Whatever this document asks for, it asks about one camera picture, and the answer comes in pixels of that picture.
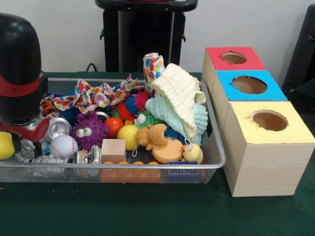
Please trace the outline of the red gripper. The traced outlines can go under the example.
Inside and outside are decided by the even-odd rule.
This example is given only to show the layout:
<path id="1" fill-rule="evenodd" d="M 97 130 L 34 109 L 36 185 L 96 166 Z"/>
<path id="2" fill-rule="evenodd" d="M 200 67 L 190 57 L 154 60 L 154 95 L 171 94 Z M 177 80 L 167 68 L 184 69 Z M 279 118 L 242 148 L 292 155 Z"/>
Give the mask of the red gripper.
<path id="1" fill-rule="evenodd" d="M 10 125 L 4 122 L 0 122 L 0 128 L 4 131 L 13 132 L 11 134 L 12 142 L 16 152 L 21 151 L 21 137 L 32 142 L 38 142 L 40 139 L 44 138 L 48 130 L 50 123 L 49 118 L 44 118 L 35 128 L 35 130 L 28 130 L 21 125 Z"/>

